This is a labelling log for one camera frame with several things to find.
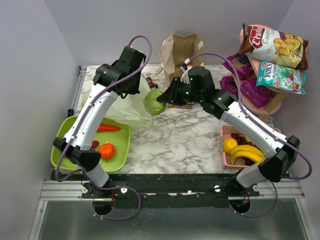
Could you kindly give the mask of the green toy cabbage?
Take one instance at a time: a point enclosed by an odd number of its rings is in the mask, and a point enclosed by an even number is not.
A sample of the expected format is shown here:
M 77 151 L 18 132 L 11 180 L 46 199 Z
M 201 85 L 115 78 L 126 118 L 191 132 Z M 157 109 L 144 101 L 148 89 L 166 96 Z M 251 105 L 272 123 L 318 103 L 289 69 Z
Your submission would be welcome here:
M 157 101 L 157 98 L 162 94 L 161 90 L 155 89 L 150 91 L 143 100 L 145 110 L 152 116 L 160 115 L 166 110 L 167 105 Z

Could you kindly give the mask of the light green plastic grocery bag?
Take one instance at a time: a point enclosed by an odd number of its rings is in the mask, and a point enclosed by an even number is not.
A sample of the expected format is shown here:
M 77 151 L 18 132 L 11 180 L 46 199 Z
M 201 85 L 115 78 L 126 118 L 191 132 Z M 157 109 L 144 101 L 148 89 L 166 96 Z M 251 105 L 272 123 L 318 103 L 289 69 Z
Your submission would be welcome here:
M 151 127 L 154 119 L 144 106 L 150 87 L 143 75 L 140 76 L 139 92 L 140 94 L 127 95 L 124 99 L 119 96 L 104 117 L 134 128 Z

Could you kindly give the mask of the orange toy pumpkin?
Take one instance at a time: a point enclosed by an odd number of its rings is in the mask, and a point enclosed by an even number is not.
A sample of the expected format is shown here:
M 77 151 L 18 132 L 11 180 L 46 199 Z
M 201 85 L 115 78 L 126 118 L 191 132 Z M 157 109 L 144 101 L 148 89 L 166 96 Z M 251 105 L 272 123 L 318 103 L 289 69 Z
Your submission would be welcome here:
M 116 148 L 111 143 L 105 143 L 98 148 L 98 152 L 103 160 L 110 160 L 116 154 Z

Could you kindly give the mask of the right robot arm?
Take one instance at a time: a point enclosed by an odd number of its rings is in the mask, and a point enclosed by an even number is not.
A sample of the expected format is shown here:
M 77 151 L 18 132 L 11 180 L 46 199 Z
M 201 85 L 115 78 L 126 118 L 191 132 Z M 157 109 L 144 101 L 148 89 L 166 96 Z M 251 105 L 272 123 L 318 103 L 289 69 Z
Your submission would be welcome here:
M 236 196 L 266 180 L 278 183 L 296 160 L 300 140 L 273 130 L 245 108 L 240 108 L 236 96 L 215 88 L 211 72 L 203 66 L 191 67 L 182 77 L 175 77 L 157 101 L 177 106 L 200 104 L 205 112 L 235 127 L 263 152 L 262 161 L 241 170 L 230 183 L 230 191 Z

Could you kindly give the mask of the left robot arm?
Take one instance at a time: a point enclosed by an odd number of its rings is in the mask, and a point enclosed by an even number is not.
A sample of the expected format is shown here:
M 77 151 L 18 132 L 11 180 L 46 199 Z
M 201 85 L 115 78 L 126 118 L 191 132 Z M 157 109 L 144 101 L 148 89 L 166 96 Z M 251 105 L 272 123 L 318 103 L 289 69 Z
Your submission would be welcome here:
M 61 158 L 80 167 L 94 183 L 93 191 L 107 197 L 111 185 L 109 175 L 100 164 L 101 154 L 92 148 L 94 136 L 105 114 L 118 97 L 139 94 L 139 83 L 146 55 L 126 46 L 119 59 L 96 69 L 89 96 L 72 127 L 63 137 L 56 137 L 53 146 Z

